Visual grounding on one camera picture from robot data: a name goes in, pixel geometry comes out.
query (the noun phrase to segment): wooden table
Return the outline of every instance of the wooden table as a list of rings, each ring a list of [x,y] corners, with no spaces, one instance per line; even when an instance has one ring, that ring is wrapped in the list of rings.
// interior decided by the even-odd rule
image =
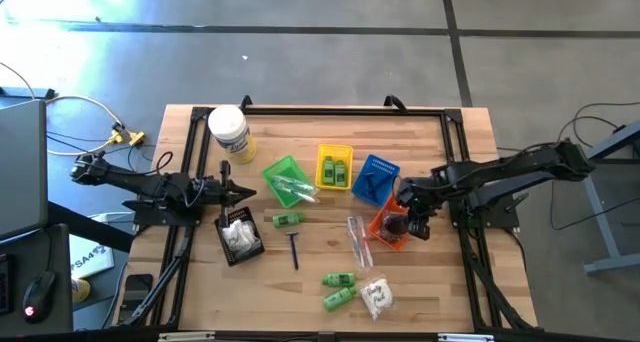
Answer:
[[[156,159],[165,151],[174,153],[173,160],[164,171],[177,172],[180,169],[192,107],[167,106],[155,151]],[[462,112],[471,159],[486,161],[496,158],[488,110],[465,108]],[[402,176],[426,176],[431,168],[445,163],[440,124],[436,118],[248,116],[247,119],[257,144],[257,154],[248,164],[232,163],[231,178],[241,186],[257,190],[256,196],[237,207],[251,208],[266,252],[240,265],[228,267],[213,224],[219,208],[208,208],[202,225],[196,230],[180,329],[472,331],[460,243],[446,209],[431,218],[431,238],[428,241],[411,238],[402,252],[395,252],[377,240],[371,241],[375,272],[386,275],[394,294],[392,310],[385,311],[373,321],[364,302],[357,297],[329,313],[322,300],[335,289],[322,286],[322,276],[356,270],[351,244],[346,237],[346,218],[361,215],[368,224],[378,208],[355,198],[350,191],[322,190],[318,195],[321,204],[301,202],[287,210],[281,207],[261,175],[266,167],[292,155],[313,180],[318,144],[331,143],[353,146],[354,181],[370,153],[399,165]],[[200,142],[196,141],[195,146],[192,175],[197,165]],[[221,158],[223,152],[212,139],[207,174],[219,178]],[[306,216],[304,223],[289,229],[300,233],[296,240],[300,262],[298,271],[292,265],[286,229],[276,230],[271,225],[273,215],[291,211],[299,211]],[[152,227],[135,239],[127,275],[152,273],[157,279],[166,234],[166,227]],[[488,230],[487,243],[496,283],[521,316],[535,325],[518,246],[500,230]],[[360,274],[359,279],[362,278],[366,276]],[[174,282],[167,290],[163,320],[166,320],[173,300]],[[486,293],[481,287],[478,293],[484,308],[483,316],[488,321]]]

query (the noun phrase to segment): computer mouse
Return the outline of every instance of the computer mouse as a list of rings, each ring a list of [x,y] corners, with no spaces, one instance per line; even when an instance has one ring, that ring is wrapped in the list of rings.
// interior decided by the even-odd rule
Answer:
[[[41,272],[27,286],[22,299],[22,314],[28,323],[43,321],[51,311],[51,295],[56,274],[51,271]]]

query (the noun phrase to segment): concrete floor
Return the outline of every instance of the concrete floor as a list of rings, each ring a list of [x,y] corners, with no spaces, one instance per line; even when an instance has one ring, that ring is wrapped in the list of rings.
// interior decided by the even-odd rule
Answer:
[[[459,28],[604,31],[638,30],[638,2],[453,0],[453,5]],[[447,27],[442,0],[6,0],[0,13],[20,21],[98,17],[189,26]],[[104,101],[151,142],[166,104],[239,103],[244,94],[259,104],[379,105],[393,93],[407,105],[461,106],[447,36],[68,32],[33,23],[0,28],[5,51],[0,60],[32,85]],[[637,100],[637,42],[463,37],[461,52],[473,105],[490,109],[498,145],[517,148],[554,140],[580,106]],[[0,71],[0,83],[19,81]],[[639,112],[613,107],[590,114],[623,124],[637,120]],[[64,102],[48,113],[49,130],[76,136],[101,138],[111,124],[102,111],[82,103]],[[589,141],[611,133],[604,124],[582,122]],[[125,165],[126,151],[109,159]],[[52,201],[85,214],[124,210],[120,202],[131,197],[128,193],[73,184],[67,178],[71,164],[71,158],[49,157]],[[136,154],[134,166],[143,170],[149,163]],[[557,184],[556,223],[590,214],[582,191],[581,185]],[[540,326],[637,339],[640,270],[587,277],[582,264],[606,255],[595,223],[553,231],[549,184],[530,193],[518,212]],[[76,328],[97,327],[95,316],[102,319],[108,302],[77,312]]]

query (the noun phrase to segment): white jar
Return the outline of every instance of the white jar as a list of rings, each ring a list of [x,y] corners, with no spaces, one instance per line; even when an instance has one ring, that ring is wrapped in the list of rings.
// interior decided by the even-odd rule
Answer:
[[[211,134],[230,160],[247,163],[256,154],[256,144],[242,111],[234,105],[216,107],[208,119]]]

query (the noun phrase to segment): small green bottle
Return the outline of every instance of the small green bottle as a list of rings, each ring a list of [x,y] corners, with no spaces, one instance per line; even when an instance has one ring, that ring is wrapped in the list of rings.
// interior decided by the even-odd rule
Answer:
[[[273,216],[273,227],[282,228],[295,226],[298,223],[304,221],[304,216],[301,213],[287,213],[283,215]]]
[[[356,286],[345,287],[340,291],[327,296],[327,298],[324,299],[324,306],[327,308],[327,311],[331,312],[336,308],[342,306],[343,304],[351,301],[355,295]]]
[[[336,186],[347,187],[347,175],[345,174],[345,165],[342,161],[336,162]]]
[[[331,156],[327,156],[324,159],[324,166],[322,169],[322,183],[326,185],[334,184],[333,160],[331,159]]]
[[[351,287],[356,284],[355,273],[329,273],[322,278],[322,285],[329,287]]]

